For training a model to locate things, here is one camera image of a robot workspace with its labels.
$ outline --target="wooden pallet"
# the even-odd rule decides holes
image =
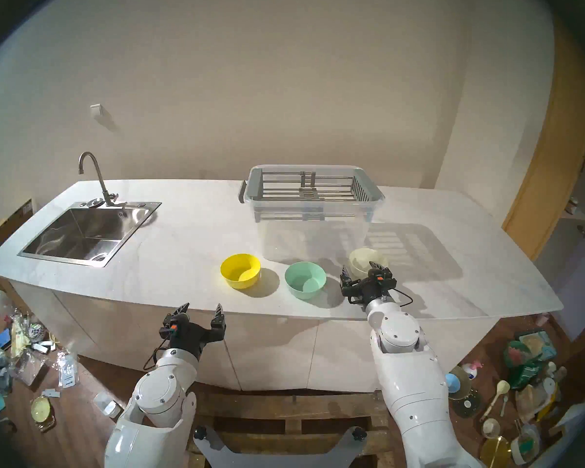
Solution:
[[[262,454],[325,453],[336,445],[348,427],[361,426],[368,433],[362,456],[376,456],[378,468],[393,468],[389,416],[380,391],[328,396],[244,396],[199,392],[193,425],[213,426],[232,451]],[[248,420],[254,427],[262,420],[269,426],[258,429],[260,433],[233,432],[239,430],[238,424],[242,424],[230,423],[234,419]],[[277,433],[278,423],[275,422],[274,426],[273,420],[279,420],[280,424],[283,421],[283,433]],[[226,430],[226,425],[230,424],[236,425],[235,429]],[[308,426],[311,429],[305,429],[304,424],[311,424]],[[268,432],[274,428],[276,433]],[[188,466],[203,468],[205,457],[192,438],[188,450]]]

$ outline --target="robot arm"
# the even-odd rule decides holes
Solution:
[[[106,468],[180,467],[191,435],[197,401],[188,389],[197,377],[197,365],[209,342],[223,340],[225,315],[221,305],[210,330],[190,321],[188,303],[168,314],[159,333],[169,340],[156,368],[137,382],[132,397],[108,440]],[[154,426],[146,426],[147,418]]]
[[[373,328],[375,368],[386,406],[401,431],[407,466],[482,467],[455,437],[444,373],[419,322],[390,296],[388,290],[396,286],[390,270],[378,264],[371,263],[362,280],[351,280],[342,269],[342,295],[362,306]]]

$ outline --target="spoon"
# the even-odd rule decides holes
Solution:
[[[498,382],[498,384],[496,385],[496,396],[494,396],[494,399],[492,399],[491,404],[485,410],[485,412],[483,413],[483,416],[481,416],[480,421],[484,420],[487,417],[487,415],[492,410],[492,407],[494,406],[494,403],[500,397],[500,395],[501,394],[507,394],[509,392],[509,387],[510,387],[509,386],[509,382],[507,382],[507,381],[499,381]]]
[[[503,396],[503,407],[500,408],[500,417],[501,418],[505,415],[505,405],[507,404],[507,401],[509,401],[509,396],[504,395]]]

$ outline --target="beige wall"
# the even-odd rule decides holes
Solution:
[[[515,13],[538,36],[531,11]],[[83,150],[108,178],[356,164],[381,185],[433,187],[456,137],[471,33],[498,24],[486,19],[473,0],[55,0],[0,48],[0,216],[94,178],[91,166],[77,175]],[[510,39],[498,45],[530,67]],[[483,83],[506,72],[486,73]],[[99,102],[106,126],[89,116]],[[485,154],[499,140],[471,145]]]
[[[501,225],[546,116],[555,41],[542,0],[473,0],[470,56],[439,189],[460,191]]]

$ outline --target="mint green bowl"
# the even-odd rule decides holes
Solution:
[[[286,269],[284,278],[291,293],[301,300],[312,298],[327,281],[325,270],[311,262],[293,263]]]

